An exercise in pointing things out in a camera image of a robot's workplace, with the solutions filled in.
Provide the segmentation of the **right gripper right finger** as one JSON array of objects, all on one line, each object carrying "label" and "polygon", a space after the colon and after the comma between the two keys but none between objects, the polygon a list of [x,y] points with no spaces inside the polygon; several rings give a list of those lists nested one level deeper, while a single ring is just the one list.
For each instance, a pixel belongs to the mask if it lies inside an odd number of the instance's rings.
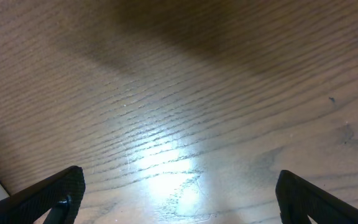
[{"label": "right gripper right finger", "polygon": [[358,209],[289,170],[282,170],[275,188],[283,224],[355,223]]}]

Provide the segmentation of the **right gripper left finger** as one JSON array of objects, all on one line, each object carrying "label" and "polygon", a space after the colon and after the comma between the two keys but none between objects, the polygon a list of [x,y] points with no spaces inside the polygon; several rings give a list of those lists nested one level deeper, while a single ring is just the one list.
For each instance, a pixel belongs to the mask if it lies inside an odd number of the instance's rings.
[{"label": "right gripper left finger", "polygon": [[85,193],[83,169],[68,167],[0,201],[0,223],[73,224]]}]

